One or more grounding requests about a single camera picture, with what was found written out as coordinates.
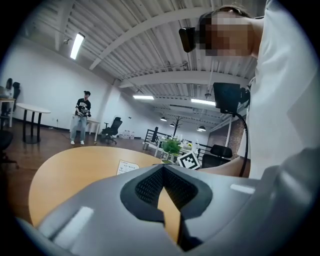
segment brick wall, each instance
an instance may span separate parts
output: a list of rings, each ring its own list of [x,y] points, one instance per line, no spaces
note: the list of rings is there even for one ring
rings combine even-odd
[[[225,146],[228,136],[229,123],[221,127],[218,130],[210,132],[207,145],[213,146],[221,145]],[[244,132],[244,127],[240,119],[233,121],[231,124],[231,131],[229,137],[228,147],[232,150],[232,158],[235,159],[238,157],[237,152],[241,143],[242,134]]]

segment jeans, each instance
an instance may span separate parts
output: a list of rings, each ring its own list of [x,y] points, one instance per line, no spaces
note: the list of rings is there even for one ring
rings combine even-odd
[[[70,133],[70,140],[74,141],[76,138],[76,133],[77,133],[77,128],[78,128],[78,124],[81,123],[81,128],[80,128],[80,140],[84,141],[85,140],[85,136],[86,136],[86,125],[87,125],[87,117],[83,116],[77,116],[75,115],[72,119],[72,123],[74,124],[71,133]]]

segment white wall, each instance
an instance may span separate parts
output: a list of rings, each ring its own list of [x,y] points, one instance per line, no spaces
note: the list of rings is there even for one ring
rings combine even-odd
[[[120,97],[112,107],[107,107],[102,122],[112,124],[115,117],[120,117],[122,124],[118,129],[119,133],[124,130],[134,132],[135,137],[145,138],[147,130],[154,130],[156,126],[160,126],[160,117],[157,113],[146,108],[146,104],[142,104],[125,93],[121,93]]]
[[[173,135],[175,128],[171,127],[170,124],[173,122],[173,119],[168,119],[167,122],[163,122],[163,124],[161,125],[161,127],[159,127],[159,132],[160,133],[164,133],[164,134],[168,134],[168,135]],[[179,124],[181,124],[180,128],[176,129],[176,136],[179,136],[180,134],[182,134],[182,138],[189,140],[189,141],[197,141],[200,144],[204,144],[207,145],[208,143],[208,138],[209,138],[209,132],[208,132],[208,128],[207,131],[197,131],[197,128],[199,125],[194,124],[194,123],[189,123],[189,122],[183,122],[180,121]]]
[[[1,68],[1,86],[8,78],[20,83],[21,93],[17,103],[46,108],[50,114],[42,114],[41,123],[68,129],[77,100],[90,91],[91,115],[99,118],[103,101],[111,87],[97,75],[80,67],[71,59],[60,56],[34,42],[20,38],[10,49]],[[16,108],[14,117],[23,119],[23,110]],[[31,120],[28,111],[27,120]]]

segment polished concrete floor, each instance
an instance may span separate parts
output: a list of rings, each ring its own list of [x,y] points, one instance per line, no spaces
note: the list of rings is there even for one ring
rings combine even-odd
[[[30,222],[28,197],[32,179],[38,168],[53,155],[74,147],[94,146],[95,134],[86,135],[85,145],[81,146],[79,140],[76,144],[71,145],[69,133],[67,131],[41,128],[41,142],[38,144],[25,144],[22,141],[22,123],[14,121],[12,128],[4,128],[13,132],[13,141],[5,151],[10,159],[16,160],[19,168],[16,169],[14,164],[3,164],[4,174],[7,180],[6,198],[13,214]],[[122,139],[117,138],[117,145],[114,143],[109,147],[118,147],[123,149],[134,150],[148,155],[154,155],[155,150],[143,150],[142,139]],[[97,141],[97,146],[107,146]]]

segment neck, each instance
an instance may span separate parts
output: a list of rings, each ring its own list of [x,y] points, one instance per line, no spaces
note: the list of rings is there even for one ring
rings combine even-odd
[[[257,59],[259,55],[262,33],[264,31],[264,19],[251,19],[251,25],[253,28],[253,46],[251,56]]]

